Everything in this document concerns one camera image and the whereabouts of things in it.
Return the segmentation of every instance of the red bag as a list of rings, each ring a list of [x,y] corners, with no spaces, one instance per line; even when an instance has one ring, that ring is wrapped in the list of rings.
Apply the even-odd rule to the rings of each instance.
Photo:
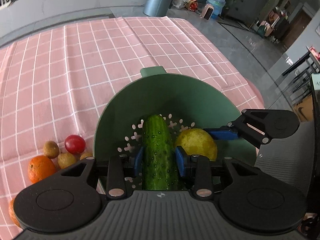
[[[317,59],[320,60],[320,53],[318,51],[316,51],[314,46],[310,47],[310,51],[312,53],[312,55]]]
[[[188,3],[186,3],[185,7],[192,12],[195,12],[198,9],[198,3],[197,0],[189,0]]]

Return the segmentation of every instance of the white grid line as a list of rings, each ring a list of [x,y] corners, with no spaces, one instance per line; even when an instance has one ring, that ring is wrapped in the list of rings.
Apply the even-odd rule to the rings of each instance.
[[[75,119],[75,124],[76,124],[76,128],[77,128],[77,133],[80,133],[79,130],[79,126],[78,126],[78,121],[76,118],[76,114],[75,114],[75,108],[73,106],[73,102],[72,102],[72,96],[71,96],[71,90],[70,90],[70,82],[69,82],[69,76],[68,76],[68,62],[67,62],[67,52],[66,52],[66,26],[63,27],[63,35],[64,35],[64,58],[65,58],[65,66],[66,66],[66,74],[67,74],[67,83],[68,83],[68,93],[69,93],[69,97],[70,97],[70,104],[71,104],[71,108],[72,108],[72,114],[74,116]]]
[[[124,22],[127,24],[127,26],[130,28],[130,30],[133,32],[132,28],[129,26],[129,24],[127,23],[127,21],[126,21],[125,19],[124,19]],[[123,33],[123,31],[122,31],[121,29],[120,29],[120,31],[121,31],[121,33],[123,34],[123,36],[125,37],[125,40],[127,41],[127,43],[130,44],[130,42],[128,41],[127,36],[124,35],[124,33]],[[135,51],[133,48],[132,48],[132,50],[133,50],[133,53],[136,55],[137,59],[139,60],[141,66],[144,67],[144,64],[142,63],[140,57],[138,57],[136,51]],[[123,67],[124,67],[125,71],[127,72],[127,74],[129,75],[129,72],[127,71],[127,69],[126,69],[126,67],[125,67],[124,64],[123,64]]]
[[[244,105],[245,103],[248,103],[248,104],[249,104],[249,106],[250,106],[249,101],[253,100],[253,99],[254,99],[254,98],[256,98],[256,97],[257,97],[257,96],[254,96],[253,98],[250,98],[249,100],[246,100],[245,102],[243,102],[243,103],[241,103],[241,104],[237,105],[236,107],[240,107],[240,106]]]
[[[118,50],[117,50],[117,48],[116,48],[113,40],[111,39],[110,33],[108,32],[107,28],[106,28],[106,32],[107,32],[108,36],[110,37],[110,41],[111,41],[113,47],[114,47],[115,50],[116,50],[116,53],[117,53],[117,55],[118,55],[118,57],[119,57],[119,59],[120,59],[120,62],[121,62],[121,64],[122,64],[122,66],[124,67],[125,72],[127,73],[127,76],[129,77],[130,82],[132,82],[132,79],[131,79],[131,77],[130,77],[128,71],[127,71],[127,69],[125,68],[125,65],[124,65],[124,63],[123,63],[123,60],[121,59],[120,54],[119,54],[119,52],[118,52]]]
[[[102,58],[102,56],[101,56],[101,51],[99,50],[99,47],[98,47],[98,44],[97,44],[97,41],[96,41],[95,36],[93,36],[93,38],[94,38],[94,42],[95,42],[95,44],[96,44],[96,48],[97,48],[98,53],[99,53],[100,60],[101,60],[102,65],[103,65],[103,69],[104,69],[104,71],[106,72],[106,75],[107,75],[107,78],[108,78],[108,82],[110,83],[110,86],[111,86],[113,95],[115,95],[115,94],[116,94],[116,91],[115,91],[115,89],[113,88],[113,85],[112,85],[112,82],[111,82],[109,73],[108,73],[108,71],[107,71],[107,69],[106,69],[106,65],[105,65],[105,63],[103,62],[103,58]]]
[[[50,37],[50,48],[52,44],[52,30],[51,30],[51,37]],[[52,117],[52,124],[53,124],[53,131],[54,131],[54,137],[56,139],[56,142],[58,142],[58,135],[57,135],[57,129],[56,129],[56,124],[54,121],[54,116],[53,116],[53,105],[52,105],[52,97],[51,97],[51,79],[50,79],[50,66],[51,66],[51,52],[49,52],[49,98],[50,98],[50,107],[51,107],[51,117]]]
[[[78,39],[79,39],[79,43],[80,43],[80,36],[79,36],[78,23],[76,24],[76,26],[77,26],[77,31],[78,31]],[[93,100],[94,108],[96,109],[96,112],[97,112],[97,115],[98,115],[98,118],[99,118],[99,117],[100,117],[100,115],[99,115],[99,111],[98,111],[98,108],[97,108],[96,100],[94,99],[94,96],[93,96],[93,92],[92,92],[92,88],[91,88],[91,85],[90,85],[90,81],[89,81],[89,77],[88,77],[87,69],[86,69],[85,62],[84,62],[84,58],[83,58],[83,55],[82,55],[82,47],[81,47],[81,44],[79,44],[79,45],[80,45],[80,51],[81,51],[82,62],[83,62],[83,66],[84,66],[84,72],[85,72],[85,76],[87,77],[87,81],[88,81],[88,87],[89,87],[90,94],[91,94],[91,97],[92,97],[92,100]]]
[[[41,33],[39,33],[39,37],[38,37],[38,45],[39,45],[39,41],[40,41],[40,35]],[[34,97],[33,97],[33,92],[34,92],[34,83],[35,83],[35,70],[36,70],[36,57],[37,57],[37,51],[38,51],[38,46],[36,48],[36,55],[35,55],[35,62],[33,65],[33,75],[32,75],[32,90],[31,90],[31,106],[32,106],[32,129],[33,129],[33,140],[35,143],[35,147],[36,147],[36,153],[37,155],[39,155],[39,150],[38,150],[38,146],[37,146],[37,141],[36,141],[36,129],[35,129],[35,112],[34,112]]]
[[[148,35],[151,35],[150,34],[150,32],[146,29],[146,27],[145,26],[143,26],[144,28],[145,28],[145,30],[149,33]],[[151,51],[148,49],[148,47],[145,45],[144,46],[145,48],[146,48],[146,50],[148,50],[148,52],[152,55],[152,53],[151,53]],[[161,46],[159,46],[160,48],[161,48],[161,50],[164,52],[164,55],[166,55],[166,53],[165,53],[165,51],[162,49],[162,47]],[[178,72],[180,73],[180,74],[182,74],[181,73],[181,71],[177,68],[177,66],[175,65],[175,63],[173,63],[173,61],[170,59],[170,57],[168,57],[168,59],[171,61],[171,63],[175,66],[175,68],[178,70]]]
[[[140,75],[140,73],[131,75],[130,77],[132,78],[132,77],[136,77],[136,76],[139,76],[139,75]],[[117,81],[117,80],[121,80],[121,79],[126,79],[126,78],[128,78],[128,77],[116,78],[116,79],[112,79],[111,81],[103,81],[103,82],[100,82],[100,83],[96,83],[96,84],[94,84],[94,85],[91,85],[91,87],[98,86],[98,85],[103,85],[103,84],[106,84],[106,83],[111,83],[111,82],[113,82],[113,81]],[[81,90],[81,89],[85,89],[85,88],[89,88],[89,86],[80,87],[80,88],[72,88],[72,89],[70,89],[70,91],[73,91],[73,90]],[[52,99],[53,99],[53,98],[60,97],[60,96],[63,96],[63,95],[66,95],[66,94],[68,94],[68,93],[69,93],[69,91],[64,92],[64,93],[61,93],[61,94],[58,94],[58,95],[54,95],[54,96],[52,96]],[[36,103],[33,103],[33,104],[34,104],[34,105],[38,105],[38,104],[43,103],[43,102],[48,101],[48,100],[49,100],[49,98],[45,98],[45,99],[42,99],[42,100],[40,100],[40,101],[37,101]],[[22,108],[19,108],[19,109],[18,109],[18,112],[21,111],[21,110],[25,110],[25,109],[27,109],[27,108],[29,108],[29,107],[31,107],[31,105],[27,105],[27,106],[24,106],[24,107],[22,107]],[[7,116],[9,116],[9,115],[11,115],[11,114],[14,114],[14,113],[15,113],[15,111],[10,112],[10,113],[8,113],[8,114],[5,114],[3,117],[7,117]]]
[[[15,53],[16,47],[17,47],[17,44],[15,44],[13,54]],[[7,89],[7,82],[6,82],[5,85],[4,85],[4,95],[5,95],[6,89]],[[3,116],[3,108],[4,108],[4,100],[2,101],[2,114],[1,114],[1,119],[2,119],[2,116]],[[1,120],[1,158],[2,158],[2,160],[3,160],[3,165],[4,165],[5,161],[4,161],[4,158],[3,158],[3,139],[2,139],[2,132],[3,132],[3,130],[2,130],[2,127],[3,127],[3,120]],[[6,172],[5,172],[5,168],[3,169],[3,171],[4,171],[5,181],[6,181],[6,184],[7,184],[7,189],[8,189],[8,192],[10,193],[9,183],[8,183],[7,174],[6,174]],[[5,222],[6,225],[7,225],[7,221],[6,221],[5,217],[4,217],[4,214],[3,214],[3,212],[2,212],[1,206],[0,206],[0,211],[1,211],[1,214],[2,214],[2,216],[3,216],[3,218],[4,218],[4,222]],[[10,233],[11,238],[13,238],[13,235],[12,235],[12,233],[11,233],[8,225],[7,225],[7,229],[8,229],[8,231],[9,231],[9,233]]]
[[[6,226],[8,226],[8,227],[14,227],[15,226],[15,224],[9,224],[9,225],[0,225],[0,227],[6,227]]]
[[[211,61],[204,55],[204,53],[198,48],[198,46],[188,37],[188,35],[186,35],[183,31],[182,31],[182,33],[184,34],[184,36],[189,40],[189,42],[187,42],[187,43],[191,43],[191,44],[194,44],[194,46],[198,49],[198,51],[202,54],[202,56],[203,57],[205,57],[206,58],[206,60],[212,65],[212,67],[215,69],[215,71],[217,72],[217,73],[219,73],[219,71],[213,66],[213,63],[211,63]],[[192,55],[193,53],[189,53],[189,54],[191,54],[191,56],[195,59],[195,61],[196,62],[198,62],[197,60],[196,60],[196,58]],[[209,75],[209,76],[211,76],[210,74],[209,74],[209,72],[201,65],[201,67],[202,67],[202,69],[204,70],[204,71],[206,71],[207,72],[207,74]]]
[[[5,217],[4,217],[4,214],[3,214],[3,212],[2,212],[1,206],[0,206],[0,211],[1,211],[1,214],[2,214],[2,217],[3,217],[4,222],[6,223],[4,226],[8,229],[11,238],[13,238],[13,235],[11,234],[11,231],[10,231],[10,229],[9,229],[9,225],[7,224],[7,221],[6,221],[6,219],[5,219]]]
[[[18,160],[20,160],[20,153],[19,153],[19,149],[18,149],[18,136],[17,136],[17,129],[18,129],[18,97],[19,97],[19,85],[20,85],[20,76],[21,76],[21,70],[22,70],[22,62],[23,62],[23,58],[24,55],[26,53],[26,48],[28,46],[28,42],[29,42],[29,37],[27,38],[27,43],[23,52],[23,56],[22,56],[22,61],[21,61],[21,67],[20,67],[20,75],[19,75],[19,79],[18,79],[18,85],[17,85],[17,98],[16,98],[16,151],[18,154]],[[23,181],[23,185],[24,187],[26,187],[26,182],[24,180],[24,176],[23,176],[23,172],[22,172],[22,167],[21,167],[21,163],[19,162],[19,167],[20,167],[20,172],[21,172],[21,177],[22,177],[22,181]]]
[[[94,137],[94,135],[89,135],[89,136],[87,136],[87,137],[84,137],[84,140],[87,140],[87,139],[90,139],[90,138],[93,138],[93,137]],[[59,148],[61,148],[62,145],[64,145],[64,142],[58,143]],[[29,159],[32,159],[32,158],[35,157],[35,156],[36,156],[36,155],[31,155],[31,156],[28,156],[28,157],[25,157],[25,158],[21,158],[20,161],[29,160]],[[10,163],[6,163],[6,164],[0,166],[0,169],[5,168],[5,167],[8,167],[8,166],[11,166],[11,165],[16,164],[16,163],[18,163],[18,162],[19,162],[19,161],[16,160],[16,161],[13,161],[13,162],[10,162]],[[11,193],[11,194],[8,194],[8,196],[12,196],[12,195],[16,195],[16,194],[18,194],[18,193]]]

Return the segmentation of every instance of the pink checkered tablecloth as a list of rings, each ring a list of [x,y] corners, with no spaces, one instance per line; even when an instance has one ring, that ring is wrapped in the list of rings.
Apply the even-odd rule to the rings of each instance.
[[[92,150],[98,119],[110,99],[162,65],[214,86],[239,110],[263,103],[223,54],[188,21],[116,18],[65,25],[0,50],[0,239],[20,229],[8,203],[31,183],[29,160],[45,141],[65,151],[64,139],[79,134]]]

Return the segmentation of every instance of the blue water bottle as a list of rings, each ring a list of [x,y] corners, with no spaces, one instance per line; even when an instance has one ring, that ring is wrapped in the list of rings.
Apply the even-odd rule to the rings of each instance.
[[[211,18],[216,19],[221,14],[222,8],[226,5],[225,0],[207,0],[214,8]]]

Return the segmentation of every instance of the doorway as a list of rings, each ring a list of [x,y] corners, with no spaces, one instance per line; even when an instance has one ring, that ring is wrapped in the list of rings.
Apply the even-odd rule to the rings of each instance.
[[[282,43],[288,49],[295,40],[300,36],[300,34],[307,27],[309,22],[311,21],[311,17],[306,14],[303,10],[293,19],[290,23],[289,29],[282,39]]]

